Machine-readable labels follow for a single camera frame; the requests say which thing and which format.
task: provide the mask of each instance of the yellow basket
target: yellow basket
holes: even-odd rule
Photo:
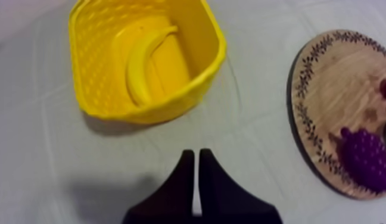
[[[134,46],[170,26],[178,31],[150,54],[144,77],[128,78]],[[76,98],[100,119],[151,124],[182,115],[201,101],[226,54],[205,0],[81,0],[69,32]],[[145,104],[130,89],[135,78],[150,95]]]

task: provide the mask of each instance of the yellow banana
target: yellow banana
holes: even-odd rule
[[[149,32],[132,48],[127,65],[126,85],[131,98],[137,105],[147,105],[152,100],[145,74],[151,54],[169,34],[177,31],[177,26],[171,26]]]

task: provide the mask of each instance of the wooden board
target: wooden board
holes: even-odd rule
[[[365,127],[382,136],[386,100],[386,49],[349,30],[312,39],[299,53],[288,82],[292,130],[310,167],[331,187],[352,198],[383,197],[353,182],[337,156],[340,129]]]

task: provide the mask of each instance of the grape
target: grape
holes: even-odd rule
[[[341,161],[359,185],[380,193],[386,191],[386,146],[378,135],[360,129],[351,133],[341,129]]]

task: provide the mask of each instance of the white surface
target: white surface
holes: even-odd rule
[[[347,199],[310,171],[285,105],[291,63],[317,33],[354,29],[386,46],[386,0],[208,1],[229,49],[204,102],[163,125],[103,135],[97,127],[109,127],[86,121],[74,98],[73,3],[0,0],[0,224],[119,223],[183,149],[204,147],[285,223],[386,224],[386,198]]]

